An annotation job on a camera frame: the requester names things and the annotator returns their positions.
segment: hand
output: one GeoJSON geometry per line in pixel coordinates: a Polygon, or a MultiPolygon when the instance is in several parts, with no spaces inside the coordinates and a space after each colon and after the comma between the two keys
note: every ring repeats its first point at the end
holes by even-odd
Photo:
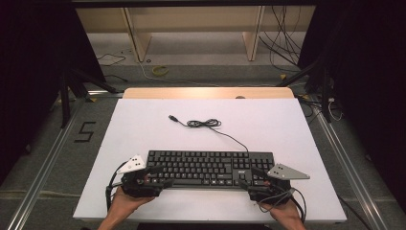
{"type": "Polygon", "coordinates": [[[99,230],[114,229],[123,220],[128,218],[135,210],[141,205],[150,202],[154,197],[140,197],[134,198],[126,195],[122,187],[118,187],[116,194],[114,194],[113,201],[110,209],[108,210],[107,217],[99,226],[99,230]]]}
{"type": "Polygon", "coordinates": [[[266,209],[271,214],[271,217],[278,221],[285,229],[297,230],[305,229],[301,218],[299,216],[296,204],[289,199],[285,204],[280,204],[273,207],[270,204],[259,203],[260,207],[266,209]]]}

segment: black keyboard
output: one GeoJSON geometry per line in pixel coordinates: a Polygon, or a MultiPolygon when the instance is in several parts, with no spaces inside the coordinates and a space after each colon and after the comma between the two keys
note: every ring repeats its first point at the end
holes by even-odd
{"type": "Polygon", "coordinates": [[[262,186],[263,178],[252,176],[251,167],[269,171],[274,167],[272,152],[150,150],[148,166],[163,165],[163,172],[149,181],[175,179],[174,188],[240,188],[238,180],[262,186]]]}

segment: gray floor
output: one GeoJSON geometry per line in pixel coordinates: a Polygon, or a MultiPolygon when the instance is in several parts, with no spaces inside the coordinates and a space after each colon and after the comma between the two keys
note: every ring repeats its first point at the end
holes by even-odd
{"type": "MultiPolygon", "coordinates": [[[[125,61],[119,64],[102,67],[105,75],[115,75],[127,80],[123,81],[115,77],[107,78],[110,85],[119,89],[126,89],[127,87],[203,86],[206,84],[219,86],[275,85],[281,82],[281,74],[292,75],[292,72],[280,71],[271,66],[269,53],[261,45],[256,61],[247,61],[240,34],[157,34],[152,38],[148,48],[146,60],[149,59],[150,62],[145,61],[143,65],[145,75],[141,66],[134,64],[129,45],[126,44],[124,38],[120,38],[119,35],[109,37],[108,35],[96,34],[91,34],[89,37],[98,57],[106,53],[120,54],[126,57],[125,61]],[[154,77],[151,74],[151,68],[155,65],[166,65],[169,73],[164,77],[154,77]]],[[[275,58],[273,60],[279,67],[295,69],[293,66],[285,65],[286,63],[282,59],[275,58]]],[[[104,59],[101,60],[101,64],[108,65],[108,61],[114,62],[115,60],[104,59]]],[[[292,90],[297,94],[303,94],[304,82],[305,79],[295,82],[291,86],[292,90]]],[[[100,90],[92,84],[86,85],[89,90],[100,90]]],[[[83,226],[97,229],[98,222],[83,222],[73,219],[72,215],[119,98],[104,94],[96,94],[92,98],[95,100],[83,104],[78,101],[72,102],[72,107],[78,110],[76,120],[33,209],[28,215],[24,229],[80,229],[83,226]],[[82,140],[87,137],[79,134],[84,122],[94,122],[93,125],[86,126],[88,128],[86,130],[91,130],[94,134],[90,142],[77,143],[75,140],[82,140]]],[[[306,105],[303,105],[303,111],[304,115],[311,112],[306,105]]],[[[368,221],[362,205],[360,205],[357,195],[323,130],[323,126],[319,119],[314,117],[316,114],[318,114],[317,111],[307,120],[336,193],[353,207],[364,220],[368,221]]],[[[56,102],[53,109],[50,110],[46,122],[31,142],[31,153],[21,156],[0,187],[0,229],[7,228],[16,208],[33,184],[42,163],[47,159],[48,153],[60,132],[60,124],[61,105],[56,102]]],[[[366,153],[350,122],[345,118],[340,121],[333,120],[332,127],[365,183],[368,193],[378,207],[388,229],[405,229],[405,214],[385,186],[373,163],[366,160],[366,153]]],[[[334,225],[307,223],[306,227],[308,229],[366,229],[344,204],[343,209],[348,215],[348,220],[344,223],[334,225]]],[[[280,229],[278,224],[272,224],[272,227],[273,229],[280,229]]],[[[125,222],[119,229],[135,228],[136,223],[125,222]]]]}

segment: white tabletop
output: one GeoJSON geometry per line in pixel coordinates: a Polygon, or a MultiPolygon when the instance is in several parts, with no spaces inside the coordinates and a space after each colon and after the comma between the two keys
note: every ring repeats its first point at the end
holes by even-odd
{"type": "MultiPolygon", "coordinates": [[[[187,128],[189,120],[217,119],[218,131],[233,136],[249,151],[272,151],[282,163],[310,175],[292,180],[307,206],[306,221],[342,222],[347,218],[328,178],[305,116],[296,99],[120,99],[89,175],[76,219],[103,219],[105,187],[114,171],[135,154],[147,160],[149,150],[245,151],[229,137],[208,128],[187,128]]],[[[302,204],[299,194],[295,198],[302,204]]],[[[129,219],[140,222],[272,221],[245,191],[166,189],[129,219]]]]}

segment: space bar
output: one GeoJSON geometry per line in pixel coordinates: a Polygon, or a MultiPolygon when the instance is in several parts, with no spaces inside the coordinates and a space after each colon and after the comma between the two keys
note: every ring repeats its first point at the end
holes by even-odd
{"type": "Polygon", "coordinates": [[[200,185],[201,179],[175,179],[175,185],[200,185]]]}

